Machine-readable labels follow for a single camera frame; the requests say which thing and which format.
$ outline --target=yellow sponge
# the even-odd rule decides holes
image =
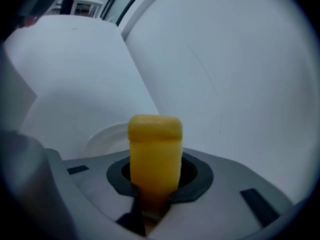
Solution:
[[[135,115],[128,125],[130,177],[139,188],[143,210],[166,209],[178,189],[182,123],[176,117]]]

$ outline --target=white table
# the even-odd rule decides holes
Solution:
[[[101,128],[158,114],[113,23],[48,15],[13,33],[5,50],[37,95],[21,131],[64,160]]]
[[[78,4],[85,4],[85,5],[91,5],[91,6],[97,6],[93,17],[97,18],[101,15],[101,9],[104,3],[100,0],[73,0],[73,5],[71,8],[71,15],[75,14],[76,8]]]

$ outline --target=white panel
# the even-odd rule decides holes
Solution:
[[[134,26],[136,21],[152,4],[153,1],[154,0],[135,0],[134,3],[130,6],[129,10],[125,13],[118,26],[124,40],[126,40],[129,31]]]
[[[101,128],[158,113],[112,23],[44,16],[13,33],[5,48],[38,96],[21,131],[58,150],[62,159],[76,158]]]
[[[299,19],[288,0],[156,0],[126,39],[186,148],[241,162],[294,202],[319,166],[319,64]]]
[[[19,130],[36,94],[15,70],[0,43],[0,129]]]

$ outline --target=curved white surface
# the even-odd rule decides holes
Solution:
[[[14,67],[37,94],[21,131],[62,159],[78,157],[101,128],[134,114],[157,114],[116,25],[50,15],[5,43]]]
[[[289,0],[155,0],[126,45],[183,145],[238,161],[294,202],[319,169],[319,50]]]
[[[128,122],[109,125],[93,134],[79,158],[109,155],[128,150]]]
[[[154,0],[135,0],[125,13],[118,28],[121,31],[122,37],[126,40],[130,30],[137,22],[144,11],[153,3]]]

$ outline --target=black rubber grommet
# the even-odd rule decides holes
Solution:
[[[170,197],[171,204],[193,202],[197,200],[208,190],[208,188],[210,188],[214,181],[214,173],[207,163],[185,152],[183,152],[182,158],[195,166],[197,175],[190,183],[179,187],[177,191],[172,193]],[[183,174],[188,174],[187,171],[183,172],[183,170],[184,169],[181,167],[180,181],[184,177]]]
[[[106,172],[106,178],[120,195],[138,197],[139,189],[130,182],[130,157],[113,163]],[[197,200],[211,186],[213,180],[214,173],[207,163],[184,152],[178,190],[172,193],[170,203]]]
[[[139,189],[130,182],[130,178],[126,179],[122,172],[123,167],[128,167],[130,170],[129,164],[130,156],[113,163],[106,171],[106,178],[118,194],[136,198],[139,195]]]

